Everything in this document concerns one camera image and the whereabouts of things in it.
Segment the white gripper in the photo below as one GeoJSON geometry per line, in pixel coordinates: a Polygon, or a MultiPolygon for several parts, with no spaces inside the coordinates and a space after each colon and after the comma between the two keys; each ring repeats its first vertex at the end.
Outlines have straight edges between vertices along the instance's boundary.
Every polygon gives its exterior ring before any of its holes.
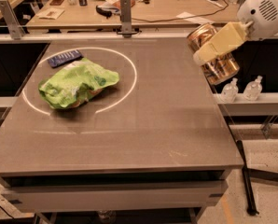
{"type": "Polygon", "coordinates": [[[239,22],[229,22],[194,54],[197,65],[204,65],[250,40],[263,40],[278,33],[278,0],[245,0],[240,6],[239,22]]]}

